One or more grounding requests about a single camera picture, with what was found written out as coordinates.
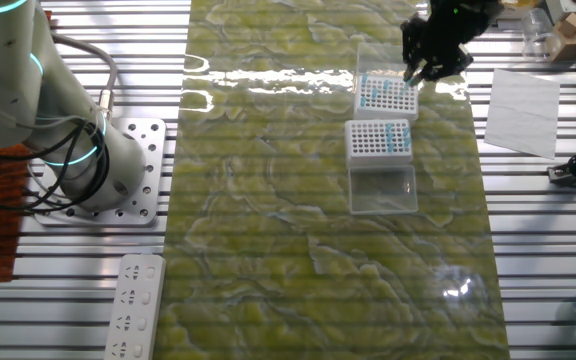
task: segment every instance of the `cable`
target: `cable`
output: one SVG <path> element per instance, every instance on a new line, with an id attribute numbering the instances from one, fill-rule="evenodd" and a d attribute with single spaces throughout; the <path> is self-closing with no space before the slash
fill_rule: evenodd
<path id="1" fill-rule="evenodd" d="M 63 138 L 61 141 L 59 141 L 57 144 L 55 144 L 54 146 L 44 150 L 44 151 L 40 151 L 38 153 L 34 153 L 31 155 L 26 155 L 26 156 L 10 156 L 10 155 L 2 155 L 0 154 L 0 160 L 9 160 L 9 161 L 28 161 L 28 160 L 34 160 L 34 159 L 38 159 L 40 157 L 49 155 L 57 150 L 59 150 L 59 148 L 61 148 L 63 145 L 65 145 L 70 139 L 72 139 L 75 134 L 77 129 L 73 130 L 72 132 L 70 132 L 70 134 L 68 134 L 68 136 L 66 136 L 65 138 Z"/>
<path id="2" fill-rule="evenodd" d="M 97 131 L 97 136 L 96 138 L 100 141 L 100 143 L 102 141 L 104 141 L 104 136 Z M 78 198 L 76 198 L 75 200 L 71 201 L 68 204 L 59 204 L 59 203 L 55 203 L 52 201 L 46 201 L 45 203 L 49 206 L 53 206 L 50 209 L 39 209 L 36 210 L 37 213 L 46 213 L 46 212 L 50 212 L 50 211 L 59 211 L 59 210 L 65 210 L 71 206 L 75 206 L 75 205 L 79 205 L 85 201 L 87 201 L 88 199 L 90 199 L 91 197 L 93 197 L 93 195 L 95 195 L 97 193 L 97 191 L 101 188 L 101 186 L 104 184 L 104 182 L 106 181 L 106 178 L 108 176 L 108 171 L 110 169 L 110 158 L 108 156 L 108 151 L 107 148 L 103 147 L 103 154 L 105 156 L 100 157 L 100 160 L 97 163 L 97 171 L 95 171 L 95 175 L 93 177 L 93 179 L 91 180 L 90 184 L 88 185 L 88 187 L 86 188 L 86 190 L 84 190 L 84 192 L 82 193 L 82 195 L 80 195 Z M 31 194 L 32 196 L 39 198 L 39 196 L 37 194 Z"/>
<path id="3" fill-rule="evenodd" d="M 75 128 L 70 134 L 68 134 L 68 136 L 66 136 L 64 138 L 64 140 L 66 140 L 66 142 L 67 142 L 67 140 L 72 138 L 72 143 L 68 147 L 68 152 L 66 153 L 64 166 L 62 168 L 62 171 L 59 173 L 59 176 L 57 177 L 57 180 L 55 181 L 53 186 L 50 189 L 48 189 L 48 191 L 43 196 L 38 197 L 37 201 L 35 201 L 33 203 L 26 204 L 26 205 L 19 206 L 19 207 L 9 206 L 9 205 L 5 205 L 5 204 L 0 203 L 0 209 L 10 210 L 10 211 L 31 212 L 31 213 L 38 212 L 37 210 L 35 210 L 35 208 L 39 205 L 46 203 L 46 201 L 48 201 L 48 198 L 50 198 L 54 194 L 54 192 L 57 191 L 59 186 L 61 186 L 61 183 L 63 182 L 64 177 L 66 176 L 66 171 L 68 170 L 68 163 L 70 162 L 70 159 L 72 158 L 72 154 L 73 154 L 73 152 L 77 146 L 77 140 L 79 139 L 79 136 L 81 135 L 85 126 L 86 126 L 86 123 L 81 122 L 77 126 L 77 128 Z"/>
<path id="4" fill-rule="evenodd" d="M 108 64 L 108 66 L 110 67 L 110 76 L 108 78 L 108 83 L 106 84 L 106 87 L 104 89 L 112 91 L 112 89 L 115 87 L 115 82 L 117 81 L 117 74 L 119 73 L 119 71 L 117 70 L 117 64 L 115 63 L 115 60 L 113 60 L 112 57 L 108 55 L 108 53 L 106 53 L 105 51 L 101 50 L 100 48 L 94 45 L 88 44 L 83 41 L 75 40 L 67 36 L 59 35 L 55 32 L 51 32 L 51 35 L 52 39 L 57 44 L 67 45 L 70 47 L 74 47 L 75 49 L 79 49 L 97 55 L 104 62 L 106 62 L 106 64 Z"/>
<path id="5" fill-rule="evenodd" d="M 81 117 L 79 116 L 66 116 L 66 117 L 62 117 L 62 118 L 41 118 L 41 117 L 37 117 L 37 120 L 39 121 L 52 121 L 50 124 L 46 124 L 46 125 L 24 125 L 24 124 L 19 124 L 17 123 L 17 127 L 23 128 L 23 129 L 30 129 L 30 130 L 45 130 L 45 129 L 52 129 L 55 128 L 59 125 L 63 125 L 65 123 L 67 123 L 68 121 L 71 120 L 77 120 L 77 119 L 81 119 Z"/>

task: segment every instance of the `white paper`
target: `white paper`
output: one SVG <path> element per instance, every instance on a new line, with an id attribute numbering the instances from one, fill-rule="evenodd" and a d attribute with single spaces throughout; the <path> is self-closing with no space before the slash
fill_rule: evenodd
<path id="1" fill-rule="evenodd" d="M 495 70 L 484 142 L 555 158 L 559 83 Z"/>

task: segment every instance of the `power strip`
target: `power strip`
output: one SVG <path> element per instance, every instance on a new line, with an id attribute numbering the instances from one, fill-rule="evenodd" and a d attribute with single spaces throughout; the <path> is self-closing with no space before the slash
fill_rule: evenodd
<path id="1" fill-rule="evenodd" d="M 104 360 L 152 359 L 165 269 L 158 255 L 121 259 Z"/>

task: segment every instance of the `white tip rack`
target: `white tip rack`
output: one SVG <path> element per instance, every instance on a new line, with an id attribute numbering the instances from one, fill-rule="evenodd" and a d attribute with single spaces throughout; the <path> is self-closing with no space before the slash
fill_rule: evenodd
<path id="1" fill-rule="evenodd" d="M 357 77 L 355 119 L 406 119 L 419 116 L 417 87 L 407 87 L 403 77 L 363 74 Z"/>
<path id="2" fill-rule="evenodd" d="M 346 166 L 390 167 L 412 161 L 408 120 L 351 120 L 346 122 Z"/>

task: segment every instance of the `black cable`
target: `black cable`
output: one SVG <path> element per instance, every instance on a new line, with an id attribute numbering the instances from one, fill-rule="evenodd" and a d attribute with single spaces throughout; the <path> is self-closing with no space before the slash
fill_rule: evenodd
<path id="1" fill-rule="evenodd" d="M 95 171 L 95 175 L 91 179 L 88 187 L 84 190 L 84 192 L 81 195 L 79 195 L 77 198 L 75 198 L 74 200 L 72 200 L 67 204 L 60 204 L 57 202 L 47 200 L 45 201 L 45 203 L 47 205 L 52 206 L 52 208 L 39 209 L 36 210 L 37 212 L 59 211 L 59 210 L 65 210 L 71 206 L 79 205 L 90 199 L 101 188 L 103 183 L 106 181 L 106 177 L 108 175 L 108 171 L 110 168 L 110 158 L 108 155 L 108 149 L 105 145 L 105 136 L 101 133 L 101 130 L 97 129 L 95 131 L 95 136 L 93 138 L 96 138 L 96 140 L 98 141 L 96 146 L 99 149 L 98 150 L 99 160 L 97 163 L 97 169 Z M 39 195 L 37 195 L 36 193 L 31 192 L 30 195 L 39 198 Z"/>
<path id="2" fill-rule="evenodd" d="M 59 173 L 59 176 L 57 177 L 57 180 L 55 181 L 55 183 L 52 185 L 52 187 L 49 187 L 49 191 L 46 192 L 46 194 L 44 194 L 43 196 L 39 197 L 37 199 L 37 201 L 30 203 L 30 204 L 26 204 L 23 206 L 9 206 L 9 205 L 5 205 L 5 204 L 1 204 L 0 203 L 0 209 L 3 210 L 9 210 L 9 211 L 23 211 L 23 212 L 38 212 L 37 210 L 35 210 L 34 208 L 36 208 L 39 205 L 42 205 L 44 203 L 46 203 L 46 201 L 48 201 L 48 198 L 50 198 L 52 196 L 52 194 L 55 193 L 55 191 L 57 191 L 57 189 L 59 188 L 59 186 L 61 186 L 61 183 L 63 182 L 64 177 L 66 176 L 66 171 L 68 170 L 68 165 L 70 163 L 70 159 L 72 158 L 72 154 L 77 146 L 77 140 L 79 139 L 79 135 L 81 135 L 81 133 L 84 130 L 84 127 L 86 126 L 86 123 L 81 122 L 79 124 L 79 126 L 77 126 L 77 128 L 75 128 L 70 134 L 68 134 L 68 136 L 64 139 L 70 138 L 72 135 L 72 143 L 70 144 L 69 148 L 68 148 L 68 152 L 66 154 L 66 158 L 64 160 L 64 166 L 62 168 L 62 171 Z"/>
<path id="3" fill-rule="evenodd" d="M 67 45 L 74 47 L 75 49 L 99 56 L 110 67 L 110 76 L 108 77 L 108 83 L 106 84 L 104 90 L 112 90 L 115 87 L 115 82 L 117 81 L 117 74 L 119 71 L 117 69 L 115 60 L 113 60 L 107 52 L 87 42 L 75 40 L 67 36 L 59 35 L 55 32 L 51 32 L 50 34 L 52 35 L 53 41 L 57 44 Z"/>
<path id="4" fill-rule="evenodd" d="M 39 159 L 40 157 L 52 154 L 53 152 L 57 151 L 59 148 L 61 148 L 62 146 L 64 146 L 70 139 L 72 139 L 75 136 L 75 133 L 77 129 L 73 130 L 70 134 L 68 134 L 68 136 L 66 136 L 65 138 L 63 138 L 61 141 L 59 141 L 57 144 L 55 144 L 54 146 L 44 150 L 44 151 L 40 151 L 38 153 L 34 153 L 34 154 L 30 154 L 30 155 L 25 155 L 25 156 L 10 156 L 10 155 L 2 155 L 0 154 L 0 160 L 9 160 L 9 161 L 28 161 L 28 160 L 34 160 L 34 159 Z"/>

